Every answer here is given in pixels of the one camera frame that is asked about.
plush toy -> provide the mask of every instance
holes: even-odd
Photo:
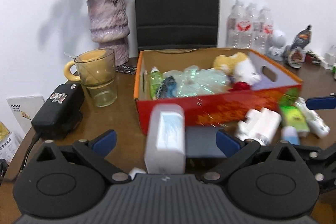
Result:
[[[238,91],[238,90],[250,90],[251,86],[248,83],[245,82],[237,82],[234,83],[232,86],[232,89],[229,89],[229,91]]]
[[[245,82],[249,85],[254,85],[261,80],[261,76],[256,72],[249,58],[236,64],[233,76],[235,82]]]
[[[227,75],[233,75],[236,65],[246,59],[249,58],[242,52],[237,52],[231,56],[219,55],[213,62],[213,68],[223,70]]]

pack of water bottles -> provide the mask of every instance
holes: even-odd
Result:
[[[226,47],[252,48],[265,54],[273,33],[273,19],[270,10],[264,7],[257,11],[256,4],[236,0],[227,19]]]

ribbed gray surface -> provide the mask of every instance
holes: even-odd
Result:
[[[217,185],[194,175],[142,175],[112,186],[94,208],[63,220],[21,217],[17,224],[272,224],[234,207]],[[316,224],[308,216],[281,224]]]

vase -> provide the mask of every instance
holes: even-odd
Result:
[[[99,43],[99,48],[112,48],[115,51],[115,65],[128,61],[129,35],[125,0],[88,0],[91,39]]]

cardboard box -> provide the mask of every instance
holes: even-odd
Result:
[[[262,77],[259,83],[253,85],[252,90],[196,97],[150,99],[148,80],[152,67],[157,67],[162,73],[169,70],[183,71],[191,65],[197,65],[200,69],[210,69],[218,55],[231,56],[237,52],[248,54]],[[156,104],[180,105],[184,109],[186,126],[210,124],[218,126],[244,119],[251,108],[260,110],[265,107],[278,110],[278,100],[291,88],[300,91],[302,82],[283,66],[250,49],[151,50],[140,52],[135,76],[134,99],[142,132],[147,135],[151,112]]]

